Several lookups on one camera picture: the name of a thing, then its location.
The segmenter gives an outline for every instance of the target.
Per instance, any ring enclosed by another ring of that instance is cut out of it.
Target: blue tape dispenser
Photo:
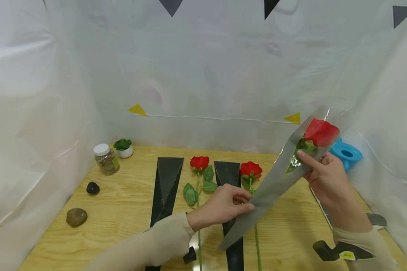
[[[344,164],[345,172],[348,172],[363,158],[363,154],[354,146],[344,143],[342,138],[335,142],[329,151],[338,157]]]

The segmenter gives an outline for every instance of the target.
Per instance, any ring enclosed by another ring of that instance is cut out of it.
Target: wrist
[[[353,233],[372,231],[366,212],[356,201],[341,202],[330,207],[329,216],[335,228]]]
[[[200,209],[189,212],[187,214],[187,221],[190,228],[194,232],[200,231],[201,229],[210,226],[210,224],[207,222],[206,217],[204,216],[204,214],[202,214]]]

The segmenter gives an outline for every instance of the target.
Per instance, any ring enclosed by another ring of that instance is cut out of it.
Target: black clamp
[[[338,260],[340,258],[347,260],[375,258],[373,254],[363,248],[345,242],[338,242],[335,248],[331,249],[325,241],[321,240],[314,243],[312,247],[324,262]],[[345,252],[346,255],[341,257],[340,254],[343,252]]]
[[[193,262],[194,260],[197,260],[196,252],[194,251],[194,248],[193,248],[193,247],[190,247],[190,248],[188,249],[188,253],[187,253],[186,255],[184,255],[184,256],[182,257],[182,259],[184,260],[184,264],[185,264],[185,265],[187,265],[187,264],[190,263],[190,262]]]

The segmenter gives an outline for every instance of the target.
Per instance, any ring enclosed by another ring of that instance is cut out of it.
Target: hand
[[[297,155],[304,164],[312,168],[303,177],[309,182],[318,200],[327,208],[356,200],[344,165],[338,157],[326,153],[321,162],[318,162],[303,151],[298,151]]]
[[[230,184],[219,186],[204,205],[187,214],[188,223],[196,232],[214,224],[228,222],[255,209],[249,203],[251,197],[249,192],[240,187]]]
[[[303,177],[318,200],[329,208],[333,226],[349,232],[371,231],[371,222],[356,200],[341,160],[330,153],[326,153],[321,162],[303,151],[297,154],[304,164],[312,168]]]

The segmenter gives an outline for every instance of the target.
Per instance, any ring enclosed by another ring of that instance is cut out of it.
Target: succulent plant
[[[131,146],[131,143],[132,142],[130,139],[121,138],[120,140],[114,143],[113,148],[117,149],[118,151],[124,151]]]

